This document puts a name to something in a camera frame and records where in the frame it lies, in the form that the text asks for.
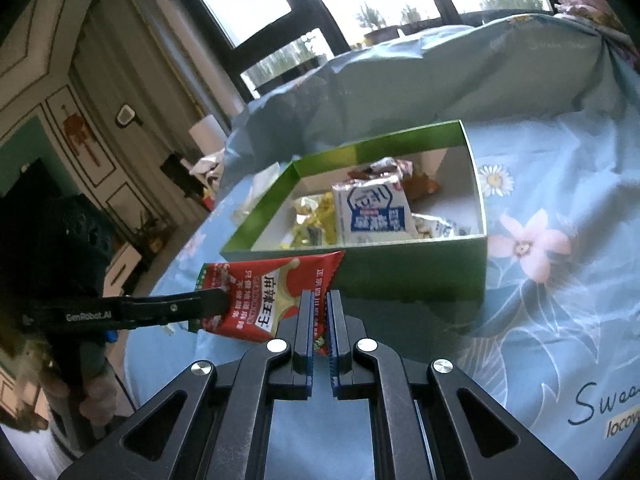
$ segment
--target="black metal bracket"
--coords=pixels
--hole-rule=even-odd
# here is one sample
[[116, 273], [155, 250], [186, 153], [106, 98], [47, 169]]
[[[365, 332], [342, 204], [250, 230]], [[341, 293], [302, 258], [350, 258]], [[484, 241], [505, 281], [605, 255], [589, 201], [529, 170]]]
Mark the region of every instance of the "black metal bracket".
[[262, 478], [273, 401], [311, 391], [313, 298], [239, 361], [194, 362], [60, 479]]
[[[274, 400], [311, 392], [313, 298], [239, 361], [195, 362], [61, 480], [263, 478]], [[334, 396], [369, 401], [376, 480], [577, 480], [449, 360], [417, 363], [368, 338], [337, 291], [326, 323]]]
[[376, 480], [577, 480], [556, 455], [446, 359], [401, 358], [326, 297], [332, 386], [368, 399]]

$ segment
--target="silver screw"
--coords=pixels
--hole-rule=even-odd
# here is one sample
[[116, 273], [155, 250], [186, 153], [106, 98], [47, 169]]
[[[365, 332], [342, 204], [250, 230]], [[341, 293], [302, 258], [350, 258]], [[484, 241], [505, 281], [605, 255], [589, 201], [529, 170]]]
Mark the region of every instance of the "silver screw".
[[198, 361], [191, 365], [191, 373], [193, 375], [209, 375], [211, 373], [211, 363], [206, 361]]
[[274, 354], [284, 352], [287, 349], [287, 342], [284, 339], [272, 339], [267, 343], [267, 350]]
[[360, 339], [356, 343], [358, 349], [363, 352], [373, 352], [376, 348], [378, 348], [378, 343], [376, 343], [373, 339], [369, 339], [368, 337], [364, 339]]
[[453, 365], [451, 361], [447, 361], [446, 359], [436, 359], [433, 362], [433, 367], [435, 370], [441, 374], [448, 374], [453, 370]]

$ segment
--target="white daisy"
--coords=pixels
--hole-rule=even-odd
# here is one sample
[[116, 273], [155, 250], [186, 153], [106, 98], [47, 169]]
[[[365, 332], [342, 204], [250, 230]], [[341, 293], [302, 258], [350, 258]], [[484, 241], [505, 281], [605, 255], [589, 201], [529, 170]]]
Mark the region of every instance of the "white daisy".
[[501, 164], [493, 166], [485, 164], [478, 170], [478, 177], [484, 196], [488, 197], [492, 194], [507, 196], [513, 191], [513, 177]]

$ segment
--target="green wall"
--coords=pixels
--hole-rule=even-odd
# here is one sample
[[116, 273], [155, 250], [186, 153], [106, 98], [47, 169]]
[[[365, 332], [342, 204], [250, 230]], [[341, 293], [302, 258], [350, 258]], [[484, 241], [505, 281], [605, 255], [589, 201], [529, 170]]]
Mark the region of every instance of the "green wall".
[[0, 146], [0, 196], [6, 194], [20, 177], [20, 168], [40, 158], [64, 195], [78, 193], [73, 179], [53, 149], [40, 118], [34, 115]]

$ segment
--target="curtain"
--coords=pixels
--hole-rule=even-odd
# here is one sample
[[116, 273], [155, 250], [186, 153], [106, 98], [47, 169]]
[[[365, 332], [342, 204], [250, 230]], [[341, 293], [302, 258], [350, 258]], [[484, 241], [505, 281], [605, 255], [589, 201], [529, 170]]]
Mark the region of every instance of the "curtain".
[[[206, 211], [160, 171], [171, 152], [191, 162], [202, 156], [189, 135], [201, 115], [131, 0], [94, 0], [69, 77], [105, 142], [146, 199], [174, 226], [202, 222]], [[116, 126], [124, 103], [142, 125]]]
[[[167, 0], [166, 3], [171, 5], [172, 9], [172, 15], [169, 17], [166, 9], [162, 10], [162, 5], [157, 0], [132, 1], [160, 49], [171, 60], [185, 88], [199, 104], [203, 115], [212, 115], [228, 135], [230, 120], [224, 109], [226, 108], [227, 113], [237, 115], [244, 108], [244, 103], [215, 56], [204, 45], [204, 40], [191, 23], [189, 15], [184, 15], [185, 11], [180, 2]], [[192, 57], [194, 54], [198, 57], [199, 64]], [[207, 73], [206, 79], [200, 70]], [[221, 98], [225, 106], [218, 102], [214, 95]], [[238, 108], [238, 101], [242, 102], [241, 108]]]

